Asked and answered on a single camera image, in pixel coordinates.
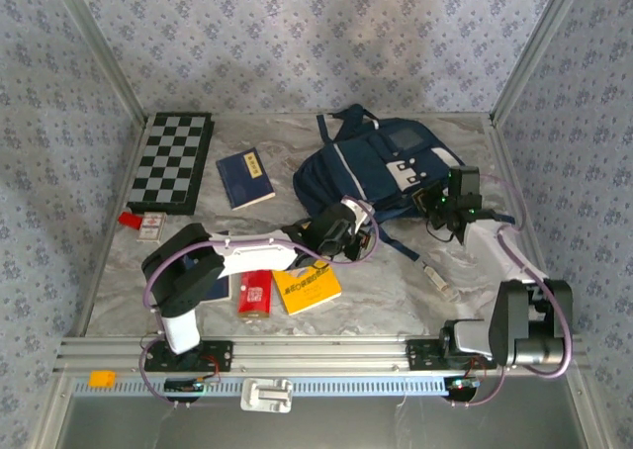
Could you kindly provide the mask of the yellow paperback book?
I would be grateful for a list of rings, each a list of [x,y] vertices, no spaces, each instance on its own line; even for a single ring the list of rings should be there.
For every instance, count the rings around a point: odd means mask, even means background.
[[[299,314],[341,295],[333,269],[323,261],[292,271],[273,271],[272,276],[288,315]]]

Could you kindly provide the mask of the navy blue student backpack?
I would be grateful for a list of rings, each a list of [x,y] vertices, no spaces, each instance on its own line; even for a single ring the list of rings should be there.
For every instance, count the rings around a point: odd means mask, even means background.
[[[358,104],[335,118],[341,122],[336,136],[324,116],[317,118],[322,147],[293,175],[295,194],[311,219],[348,196],[370,204],[378,225],[426,222],[411,195],[435,181],[448,186],[449,169],[466,165],[419,121],[379,119]]]

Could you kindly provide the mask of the blue book with yellow label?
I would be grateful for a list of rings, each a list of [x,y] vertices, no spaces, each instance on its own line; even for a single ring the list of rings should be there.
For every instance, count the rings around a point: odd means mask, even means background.
[[[272,183],[254,147],[220,159],[216,165],[233,211],[275,196]]]

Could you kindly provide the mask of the black grey chessboard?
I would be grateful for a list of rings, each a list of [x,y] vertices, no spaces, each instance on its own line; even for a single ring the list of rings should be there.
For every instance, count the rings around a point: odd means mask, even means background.
[[[132,213],[195,213],[214,126],[210,113],[157,113],[148,119],[128,197]]]

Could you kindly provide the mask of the white red card box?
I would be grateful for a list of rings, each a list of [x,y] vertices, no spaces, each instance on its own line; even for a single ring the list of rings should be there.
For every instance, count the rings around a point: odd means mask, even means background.
[[[159,243],[166,223],[164,212],[145,213],[142,216],[137,240],[139,242]]]

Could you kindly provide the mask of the grey metal front panel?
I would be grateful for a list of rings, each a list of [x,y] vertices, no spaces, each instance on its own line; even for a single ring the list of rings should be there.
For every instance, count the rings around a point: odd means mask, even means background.
[[[504,400],[453,408],[440,398],[304,398],[287,414],[236,399],[170,409],[150,398],[73,400],[46,449],[588,449],[564,405]]]

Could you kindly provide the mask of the aluminium side rail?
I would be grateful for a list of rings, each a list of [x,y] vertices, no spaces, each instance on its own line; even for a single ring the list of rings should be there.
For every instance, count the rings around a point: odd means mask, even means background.
[[[484,116],[482,123],[495,164],[493,175],[501,180],[507,208],[517,218],[518,224],[522,226],[521,231],[514,233],[515,241],[532,264],[541,271],[547,271],[548,268],[527,211],[518,176],[503,134],[494,126],[489,116]]]
[[[98,253],[96,254],[94,265],[89,269],[89,276],[82,282],[81,294],[79,295],[81,300],[77,303],[76,308],[77,315],[65,337],[81,337],[85,335],[117,228],[116,217],[126,201],[126,194],[131,183],[136,158],[143,142],[147,121],[148,116],[143,115],[138,122],[133,122],[131,142],[124,149],[123,159],[118,164],[113,197],[106,209],[106,215],[102,224],[103,233],[97,241],[96,250]]]

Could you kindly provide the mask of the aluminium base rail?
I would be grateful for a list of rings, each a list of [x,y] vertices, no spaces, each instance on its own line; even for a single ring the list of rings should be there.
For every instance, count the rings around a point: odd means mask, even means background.
[[[387,376],[409,371],[404,335],[237,336],[233,337],[231,376]],[[142,337],[65,338],[53,371],[86,375],[137,371]]]

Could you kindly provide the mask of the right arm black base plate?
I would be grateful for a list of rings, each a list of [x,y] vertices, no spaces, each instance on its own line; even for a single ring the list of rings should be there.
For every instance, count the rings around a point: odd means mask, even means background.
[[[492,370],[497,367],[493,360],[480,354],[463,352],[450,347],[445,341],[434,338],[409,339],[406,341],[408,366],[412,371],[475,369]]]

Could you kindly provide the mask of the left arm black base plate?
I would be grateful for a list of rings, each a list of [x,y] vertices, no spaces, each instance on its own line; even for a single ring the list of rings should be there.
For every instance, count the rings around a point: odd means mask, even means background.
[[[202,340],[196,347],[176,355],[165,341],[152,344],[143,369],[147,372],[229,372],[233,356],[230,340]]]

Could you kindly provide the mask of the white plastic bracket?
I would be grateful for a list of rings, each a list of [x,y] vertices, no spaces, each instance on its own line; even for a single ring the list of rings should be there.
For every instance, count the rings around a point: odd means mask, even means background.
[[[294,384],[287,379],[246,378],[243,381],[240,408],[244,411],[289,413]]]

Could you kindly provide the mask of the aluminium frame post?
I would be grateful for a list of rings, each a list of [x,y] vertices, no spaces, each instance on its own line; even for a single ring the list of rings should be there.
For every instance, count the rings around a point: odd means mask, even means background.
[[[144,124],[142,106],[131,83],[115,58],[113,50],[102,34],[89,6],[84,0],[61,0],[61,2],[82,35],[83,40],[90,48],[106,79],[113,87],[121,104],[133,122],[142,126]]]
[[[494,127],[500,127],[507,119],[574,1],[548,0],[538,23],[491,110],[490,118]]]

